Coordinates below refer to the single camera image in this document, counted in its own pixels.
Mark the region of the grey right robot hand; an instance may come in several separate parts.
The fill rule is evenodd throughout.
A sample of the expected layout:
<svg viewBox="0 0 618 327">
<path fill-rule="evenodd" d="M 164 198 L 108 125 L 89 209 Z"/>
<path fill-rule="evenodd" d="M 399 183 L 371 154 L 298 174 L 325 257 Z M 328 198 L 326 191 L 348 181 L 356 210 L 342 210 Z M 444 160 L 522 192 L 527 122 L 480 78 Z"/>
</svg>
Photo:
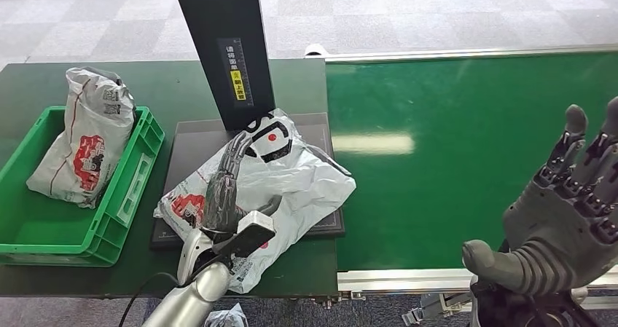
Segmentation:
<svg viewBox="0 0 618 327">
<path fill-rule="evenodd" d="M 570 105 L 547 161 L 504 211 L 509 250 L 466 241 L 465 268 L 535 296 L 586 286 L 617 264 L 617 101 L 591 143 L 586 129 L 584 110 Z"/>
</svg>

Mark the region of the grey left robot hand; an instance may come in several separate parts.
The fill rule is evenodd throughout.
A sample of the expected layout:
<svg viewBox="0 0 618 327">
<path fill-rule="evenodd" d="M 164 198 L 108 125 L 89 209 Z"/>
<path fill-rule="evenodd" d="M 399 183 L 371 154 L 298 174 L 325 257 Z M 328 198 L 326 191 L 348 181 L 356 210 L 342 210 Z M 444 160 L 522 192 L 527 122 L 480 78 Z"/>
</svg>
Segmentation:
<svg viewBox="0 0 618 327">
<path fill-rule="evenodd" d="M 238 222 L 249 213 L 238 210 L 236 200 L 240 164 L 251 142 L 247 132 L 238 133 L 226 145 L 219 166 L 208 182 L 200 230 L 211 237 L 236 233 Z"/>
</svg>

